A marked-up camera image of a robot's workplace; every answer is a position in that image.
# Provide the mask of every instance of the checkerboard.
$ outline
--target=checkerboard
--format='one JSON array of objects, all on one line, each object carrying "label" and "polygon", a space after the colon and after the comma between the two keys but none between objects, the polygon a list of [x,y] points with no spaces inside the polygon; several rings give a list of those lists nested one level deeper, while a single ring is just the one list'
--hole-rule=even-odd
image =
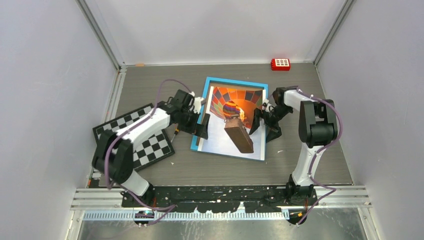
[{"label": "checkerboard", "polygon": [[[105,130],[116,131],[125,128],[148,114],[152,108],[153,104],[148,104],[94,127],[93,133],[96,143]],[[158,131],[134,150],[134,169],[136,171],[142,170],[174,153],[175,151],[165,130]]]}]

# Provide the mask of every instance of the white wall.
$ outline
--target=white wall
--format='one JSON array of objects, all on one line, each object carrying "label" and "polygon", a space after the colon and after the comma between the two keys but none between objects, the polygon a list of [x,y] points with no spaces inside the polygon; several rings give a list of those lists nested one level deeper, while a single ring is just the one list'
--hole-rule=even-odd
[{"label": "white wall", "polygon": [[424,235],[424,2],[357,1],[318,69],[383,235]]},{"label": "white wall", "polygon": [[74,0],[0,7],[2,240],[64,239],[116,71]]},{"label": "white wall", "polygon": [[87,0],[127,65],[312,62],[345,0]]}]

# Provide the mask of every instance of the chessboard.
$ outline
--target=chessboard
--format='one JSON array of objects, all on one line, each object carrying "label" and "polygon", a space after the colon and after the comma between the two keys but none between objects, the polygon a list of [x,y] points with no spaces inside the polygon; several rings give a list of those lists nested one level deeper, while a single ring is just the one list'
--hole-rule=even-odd
[{"label": "chessboard", "polygon": [[[152,109],[153,104],[150,103],[94,127],[93,133],[96,143],[105,130],[116,131],[125,128],[148,114]],[[175,151],[165,130],[158,131],[134,150],[134,170],[145,169],[174,153]]]}]

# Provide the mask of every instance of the photo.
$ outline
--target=photo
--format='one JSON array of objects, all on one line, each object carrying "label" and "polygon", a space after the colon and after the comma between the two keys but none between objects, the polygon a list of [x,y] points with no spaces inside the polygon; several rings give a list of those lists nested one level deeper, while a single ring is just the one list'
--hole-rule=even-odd
[{"label": "photo", "polygon": [[257,87],[252,82],[236,82],[238,84],[231,84],[221,79],[207,84],[206,81],[203,112],[210,114],[208,139],[198,139],[196,150],[263,161],[266,127],[261,122],[252,135],[249,131],[255,109],[262,108],[267,96],[267,87]]}]

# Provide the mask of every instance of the red object with white dots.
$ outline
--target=red object with white dots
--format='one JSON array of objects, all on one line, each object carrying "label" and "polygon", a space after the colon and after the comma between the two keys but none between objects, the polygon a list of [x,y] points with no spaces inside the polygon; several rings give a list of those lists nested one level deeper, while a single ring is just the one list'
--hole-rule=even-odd
[{"label": "red object with white dots", "polygon": [[273,58],[271,61],[271,69],[273,71],[288,71],[291,66],[288,58]]}]

